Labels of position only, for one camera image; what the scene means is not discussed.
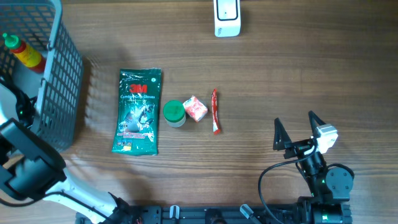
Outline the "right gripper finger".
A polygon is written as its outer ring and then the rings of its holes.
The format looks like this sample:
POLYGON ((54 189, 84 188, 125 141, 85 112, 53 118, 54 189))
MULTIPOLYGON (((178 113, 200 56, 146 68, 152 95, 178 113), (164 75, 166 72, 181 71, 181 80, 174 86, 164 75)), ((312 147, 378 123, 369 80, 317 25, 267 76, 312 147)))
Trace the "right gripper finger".
POLYGON ((274 120, 273 150, 280 151, 290 148, 292 141, 279 118, 274 120))
POLYGON ((325 125, 325 122, 322 119, 320 119, 313 111, 308 112, 308 117, 309 117, 310 126, 312 129, 313 136, 319 137, 319 134, 318 134, 318 131, 316 130, 316 128, 318 126, 325 125))

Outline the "red sachet stick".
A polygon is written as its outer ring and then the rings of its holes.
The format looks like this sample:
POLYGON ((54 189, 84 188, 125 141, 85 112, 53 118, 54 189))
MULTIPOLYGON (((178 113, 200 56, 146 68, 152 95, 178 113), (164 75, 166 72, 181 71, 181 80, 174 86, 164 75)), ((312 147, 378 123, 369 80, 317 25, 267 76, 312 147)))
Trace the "red sachet stick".
POLYGON ((220 124, 218 121, 218 100, 217 100, 217 89, 214 89, 211 94, 211 107, 213 117, 213 133, 217 135, 221 132, 220 124))

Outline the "red tissue packet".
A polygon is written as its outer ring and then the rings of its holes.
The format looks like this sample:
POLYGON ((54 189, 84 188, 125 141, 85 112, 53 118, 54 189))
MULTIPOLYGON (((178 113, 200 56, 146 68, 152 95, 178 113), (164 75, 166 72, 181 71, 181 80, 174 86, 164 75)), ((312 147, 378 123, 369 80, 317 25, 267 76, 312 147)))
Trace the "red tissue packet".
POLYGON ((182 105, 185 112, 194 119, 195 122, 199 122, 208 112, 208 108, 194 95, 183 102, 182 105))

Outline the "green lid jar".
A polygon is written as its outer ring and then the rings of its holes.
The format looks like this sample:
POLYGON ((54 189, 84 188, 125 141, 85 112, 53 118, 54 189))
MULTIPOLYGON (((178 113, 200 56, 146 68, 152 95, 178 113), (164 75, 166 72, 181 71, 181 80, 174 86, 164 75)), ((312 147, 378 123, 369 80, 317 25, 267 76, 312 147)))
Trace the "green lid jar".
POLYGON ((181 127, 186 121, 185 108, 180 101, 168 101, 163 108, 163 116, 169 126, 173 128, 181 127))

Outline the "green 3M gloves packet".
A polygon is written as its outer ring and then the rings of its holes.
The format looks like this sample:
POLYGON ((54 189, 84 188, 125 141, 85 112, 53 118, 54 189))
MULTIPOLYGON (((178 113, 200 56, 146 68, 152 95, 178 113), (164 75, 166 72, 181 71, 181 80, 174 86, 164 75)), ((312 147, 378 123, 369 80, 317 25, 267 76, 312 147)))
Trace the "green 3M gloves packet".
POLYGON ((162 71, 159 68, 120 70, 113 153, 130 156, 158 154, 161 87, 162 71))

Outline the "red yellow sauce bottle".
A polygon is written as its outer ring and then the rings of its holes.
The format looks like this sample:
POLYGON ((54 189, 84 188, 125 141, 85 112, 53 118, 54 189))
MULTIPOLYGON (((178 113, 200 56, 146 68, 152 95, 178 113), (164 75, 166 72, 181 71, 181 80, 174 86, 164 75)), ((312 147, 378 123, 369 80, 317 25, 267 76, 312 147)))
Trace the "red yellow sauce bottle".
POLYGON ((23 65, 35 73, 44 73, 46 59, 38 50, 34 49, 16 35, 3 33, 2 37, 6 47, 23 65))

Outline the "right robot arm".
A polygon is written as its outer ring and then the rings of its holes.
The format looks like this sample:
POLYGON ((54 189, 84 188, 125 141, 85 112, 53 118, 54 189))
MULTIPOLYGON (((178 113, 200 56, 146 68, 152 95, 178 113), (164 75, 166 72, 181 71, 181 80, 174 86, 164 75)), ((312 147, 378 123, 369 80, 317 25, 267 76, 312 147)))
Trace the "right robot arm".
POLYGON ((354 172, 343 164, 327 164, 323 155, 338 138, 337 129, 322 121, 314 112, 308 117, 312 136, 293 142, 280 119, 274 120, 273 149, 285 151, 285 159, 298 159, 298 169, 303 175, 311 196, 299 197, 292 211, 279 218, 284 223, 335 223, 353 222, 350 192, 353 188, 354 172))

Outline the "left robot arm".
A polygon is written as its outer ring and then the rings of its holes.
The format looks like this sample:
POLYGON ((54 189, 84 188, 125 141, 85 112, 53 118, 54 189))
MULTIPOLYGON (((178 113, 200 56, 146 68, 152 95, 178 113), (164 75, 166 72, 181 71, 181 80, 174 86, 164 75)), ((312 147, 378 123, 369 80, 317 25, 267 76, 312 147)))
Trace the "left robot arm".
POLYGON ((1 82, 1 165, 13 149, 23 154, 8 168, 1 167, 1 190, 15 200, 1 204, 18 208, 46 200, 76 211, 77 223, 141 223, 137 210, 75 177, 62 156, 19 121, 18 106, 28 105, 29 97, 1 82))

